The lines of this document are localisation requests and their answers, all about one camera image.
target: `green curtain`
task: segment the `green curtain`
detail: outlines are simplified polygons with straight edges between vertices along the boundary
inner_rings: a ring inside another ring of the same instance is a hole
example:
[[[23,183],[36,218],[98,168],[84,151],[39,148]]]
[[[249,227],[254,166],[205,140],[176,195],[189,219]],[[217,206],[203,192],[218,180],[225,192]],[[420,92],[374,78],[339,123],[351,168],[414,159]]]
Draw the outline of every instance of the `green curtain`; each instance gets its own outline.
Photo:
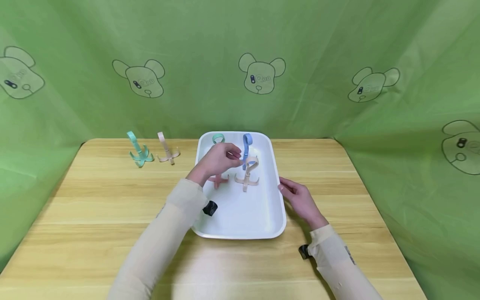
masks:
[[[4,0],[0,270],[80,145],[337,139],[429,299],[480,287],[477,0]]]

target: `mint green hook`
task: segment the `mint green hook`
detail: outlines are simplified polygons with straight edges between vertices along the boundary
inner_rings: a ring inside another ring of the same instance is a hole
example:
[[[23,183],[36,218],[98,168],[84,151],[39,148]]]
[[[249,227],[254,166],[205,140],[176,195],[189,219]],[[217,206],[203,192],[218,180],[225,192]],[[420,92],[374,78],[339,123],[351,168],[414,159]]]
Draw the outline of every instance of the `mint green hook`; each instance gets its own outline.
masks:
[[[148,155],[150,151],[148,151],[147,146],[144,144],[144,149],[142,151],[140,145],[138,144],[137,137],[133,132],[129,131],[127,132],[128,138],[130,139],[130,142],[133,144],[135,147],[135,150],[138,153],[138,156],[135,156],[132,154],[130,151],[130,156],[133,158],[133,160],[140,161],[140,163],[135,161],[135,164],[137,167],[141,168],[144,166],[145,161],[153,161],[153,154],[150,153],[150,156]]]
[[[222,138],[222,140],[220,141],[220,143],[223,143],[223,142],[225,141],[225,136],[224,136],[223,134],[221,134],[221,133],[217,133],[217,134],[215,134],[215,135],[212,137],[212,142],[213,142],[214,144],[218,143],[218,142],[216,141],[216,139],[218,139],[218,138]]]

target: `hand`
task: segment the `hand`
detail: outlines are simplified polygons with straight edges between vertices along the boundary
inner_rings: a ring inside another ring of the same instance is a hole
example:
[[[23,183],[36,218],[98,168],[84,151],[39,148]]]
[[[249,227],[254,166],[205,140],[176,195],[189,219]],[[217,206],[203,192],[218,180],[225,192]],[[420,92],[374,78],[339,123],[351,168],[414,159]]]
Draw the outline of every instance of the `hand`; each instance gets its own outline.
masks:
[[[328,225],[328,221],[318,210],[306,186],[280,177],[278,189],[288,199],[297,215],[304,219],[312,230]]]
[[[217,143],[187,175],[187,179],[198,183],[201,187],[214,175],[222,174],[230,168],[242,165],[241,150],[232,143]]]

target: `wood grain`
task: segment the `wood grain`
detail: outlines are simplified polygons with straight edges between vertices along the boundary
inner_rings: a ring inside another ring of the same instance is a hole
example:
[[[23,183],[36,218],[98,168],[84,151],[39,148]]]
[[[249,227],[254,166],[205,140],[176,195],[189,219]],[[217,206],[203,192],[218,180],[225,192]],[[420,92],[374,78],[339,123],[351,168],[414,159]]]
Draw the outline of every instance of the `wood grain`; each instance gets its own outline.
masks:
[[[156,155],[157,140],[139,140]],[[166,196],[195,162],[197,140],[175,165],[137,168],[127,139],[80,149],[0,275],[0,299],[105,299],[119,267]],[[273,140],[281,176],[305,184],[384,299],[426,299],[344,149],[333,140]],[[153,299],[333,299],[297,248],[308,230],[288,210],[273,240],[208,240],[189,231]]]

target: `mouse face drawing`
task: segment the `mouse face drawing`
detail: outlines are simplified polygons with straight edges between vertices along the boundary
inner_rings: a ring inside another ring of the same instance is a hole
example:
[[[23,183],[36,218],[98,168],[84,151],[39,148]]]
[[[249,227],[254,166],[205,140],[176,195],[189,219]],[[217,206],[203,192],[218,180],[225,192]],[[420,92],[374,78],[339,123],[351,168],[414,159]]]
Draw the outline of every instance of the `mouse face drawing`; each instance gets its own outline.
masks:
[[[271,63],[256,61],[250,53],[245,53],[239,60],[240,70],[247,73],[245,87],[255,94],[268,94],[275,88],[274,78],[285,72],[285,61],[274,59]]]
[[[148,60],[144,67],[130,67],[120,60],[114,60],[112,66],[118,75],[128,79],[130,88],[137,95],[156,98],[163,94],[158,79],[165,75],[165,69],[158,61]]]
[[[3,55],[0,57],[0,85],[10,97],[26,98],[45,85],[42,77],[30,69],[35,61],[25,50],[10,46],[5,48]]]
[[[397,68],[391,68],[385,73],[372,73],[371,68],[363,68],[352,78],[353,84],[357,87],[350,92],[348,98],[353,102],[374,100],[384,86],[393,86],[399,78],[400,71]]]
[[[480,130],[465,120],[448,123],[443,132],[451,135],[442,142],[445,158],[452,166],[470,174],[480,174]]]

